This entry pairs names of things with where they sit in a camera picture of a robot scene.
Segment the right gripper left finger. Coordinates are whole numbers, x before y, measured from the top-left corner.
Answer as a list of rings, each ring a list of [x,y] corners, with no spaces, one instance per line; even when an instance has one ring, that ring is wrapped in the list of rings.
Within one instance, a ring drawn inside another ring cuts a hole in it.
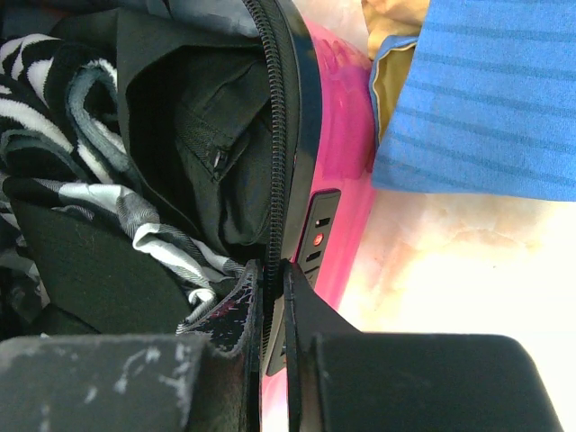
[[[258,431],[262,269],[181,336],[18,337],[1,345],[4,431]]]

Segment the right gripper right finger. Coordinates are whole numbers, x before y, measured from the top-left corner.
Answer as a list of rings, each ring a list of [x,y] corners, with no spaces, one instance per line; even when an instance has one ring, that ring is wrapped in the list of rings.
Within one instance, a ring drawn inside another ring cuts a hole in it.
[[[558,431],[528,352],[480,334],[366,333],[283,266],[292,431]]]

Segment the black white checkered shirt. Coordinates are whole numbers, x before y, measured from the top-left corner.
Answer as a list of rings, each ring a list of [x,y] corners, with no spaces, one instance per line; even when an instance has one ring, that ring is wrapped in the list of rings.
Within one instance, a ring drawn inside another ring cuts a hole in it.
[[[86,184],[21,178],[1,174],[1,204],[23,198],[50,198],[54,210],[102,222],[123,232],[134,250],[154,258],[176,276],[191,313],[176,328],[188,333],[217,304],[217,291],[232,288],[246,267],[214,252],[198,239],[161,221],[158,210],[130,188],[120,184]]]

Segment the black garment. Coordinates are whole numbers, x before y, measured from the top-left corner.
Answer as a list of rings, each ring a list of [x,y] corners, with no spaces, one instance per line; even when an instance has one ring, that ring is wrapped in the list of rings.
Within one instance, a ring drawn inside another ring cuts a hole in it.
[[[118,8],[54,34],[116,57],[119,123],[146,197],[238,261],[269,240],[272,121],[262,45]]]

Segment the teal hard-shell suitcase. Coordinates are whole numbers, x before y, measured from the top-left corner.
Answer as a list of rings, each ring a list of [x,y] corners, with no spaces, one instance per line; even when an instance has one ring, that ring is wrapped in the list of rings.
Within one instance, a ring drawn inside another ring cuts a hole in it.
[[[373,120],[367,64],[302,21],[290,2],[250,1],[272,108],[269,244],[262,269],[260,372],[287,371],[284,264],[310,287],[343,286],[369,210]]]

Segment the zebra pattern fleece blanket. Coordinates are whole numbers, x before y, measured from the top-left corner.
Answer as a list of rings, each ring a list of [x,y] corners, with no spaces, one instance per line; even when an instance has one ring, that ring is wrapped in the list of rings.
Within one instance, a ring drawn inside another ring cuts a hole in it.
[[[1,168],[135,186],[118,123],[117,70],[100,50],[43,34],[1,44]]]

